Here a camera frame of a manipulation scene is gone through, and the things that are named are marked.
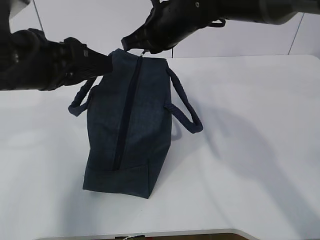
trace navy blue bag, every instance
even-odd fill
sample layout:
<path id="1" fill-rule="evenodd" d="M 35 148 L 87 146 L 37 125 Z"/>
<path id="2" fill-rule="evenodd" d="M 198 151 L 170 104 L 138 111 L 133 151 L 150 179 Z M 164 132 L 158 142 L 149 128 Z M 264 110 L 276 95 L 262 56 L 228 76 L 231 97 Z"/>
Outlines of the navy blue bag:
<path id="1" fill-rule="evenodd" d="M 147 199 L 171 145 L 172 115 L 193 134 L 203 126 L 165 59 L 121 49 L 110 55 L 113 72 L 93 88 L 95 80 L 88 80 L 69 107 L 75 116 L 87 110 L 90 153 L 83 189 Z M 170 79 L 192 121 L 171 103 Z"/>

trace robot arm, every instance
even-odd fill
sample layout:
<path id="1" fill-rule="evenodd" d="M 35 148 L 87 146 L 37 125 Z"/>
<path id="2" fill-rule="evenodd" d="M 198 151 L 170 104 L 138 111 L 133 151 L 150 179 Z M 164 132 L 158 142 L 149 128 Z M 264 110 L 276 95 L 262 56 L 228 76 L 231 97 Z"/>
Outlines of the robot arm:
<path id="1" fill-rule="evenodd" d="M 0 90 L 51 91 L 112 72 L 111 57 L 75 38 L 53 42 L 37 29 L 11 34 L 10 16 L 29 2 L 0 0 Z"/>
<path id="2" fill-rule="evenodd" d="M 124 50 L 152 54 L 169 50 L 205 27 L 223 27 L 225 20 L 280 25 L 298 12 L 320 14 L 320 0 L 152 0 L 146 22 L 122 39 Z"/>

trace zipper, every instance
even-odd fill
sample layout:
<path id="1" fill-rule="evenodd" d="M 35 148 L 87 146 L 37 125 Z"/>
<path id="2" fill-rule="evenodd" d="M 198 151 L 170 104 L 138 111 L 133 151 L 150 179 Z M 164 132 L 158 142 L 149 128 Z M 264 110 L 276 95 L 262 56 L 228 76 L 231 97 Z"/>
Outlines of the zipper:
<path id="1" fill-rule="evenodd" d="M 135 95 L 138 87 L 139 73 L 142 65 L 142 60 L 143 58 L 142 56 L 140 56 L 136 61 L 135 70 L 126 94 L 125 104 L 124 104 L 121 123 L 120 123 L 118 140 L 115 148 L 113 167 L 112 167 L 113 171 L 117 171 L 120 169 L 122 158 L 124 155 L 126 139 L 127 139 L 129 123 L 130 123 L 130 116 L 131 116 L 132 108 L 134 106 L 134 99 L 135 99 Z"/>

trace white wall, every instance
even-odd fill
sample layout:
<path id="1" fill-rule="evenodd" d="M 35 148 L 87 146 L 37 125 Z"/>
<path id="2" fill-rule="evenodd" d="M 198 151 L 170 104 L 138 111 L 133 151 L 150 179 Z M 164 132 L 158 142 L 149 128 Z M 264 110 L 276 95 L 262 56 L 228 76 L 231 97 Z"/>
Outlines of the white wall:
<path id="1" fill-rule="evenodd" d="M 30 28 L 41 29 L 33 2 L 10 20 L 10 29 L 12 33 Z"/>
<path id="2" fill-rule="evenodd" d="M 46 37 L 75 37 L 108 54 L 121 39 L 142 25 L 150 0 L 35 0 Z M 40 28 L 34 5 L 11 21 L 11 31 Z M 311 54 L 320 58 L 320 16 L 298 14 L 283 25 L 228 21 L 224 28 L 205 28 L 174 48 L 175 58 Z M 171 51 L 158 57 L 170 58 Z"/>
<path id="3" fill-rule="evenodd" d="M 303 16 L 291 54 L 311 54 L 320 58 L 320 15 Z"/>

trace white table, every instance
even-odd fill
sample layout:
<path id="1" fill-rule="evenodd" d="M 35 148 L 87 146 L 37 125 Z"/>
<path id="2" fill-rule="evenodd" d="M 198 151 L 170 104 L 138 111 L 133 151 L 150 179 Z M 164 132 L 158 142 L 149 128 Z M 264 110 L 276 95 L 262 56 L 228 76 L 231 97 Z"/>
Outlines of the white table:
<path id="1" fill-rule="evenodd" d="M 320 60 L 176 58 L 169 65 L 205 130 L 192 135 L 174 121 L 148 200 L 82 190 L 86 116 L 67 110 L 80 86 L 0 92 L 0 239 L 225 232 L 320 239 Z"/>

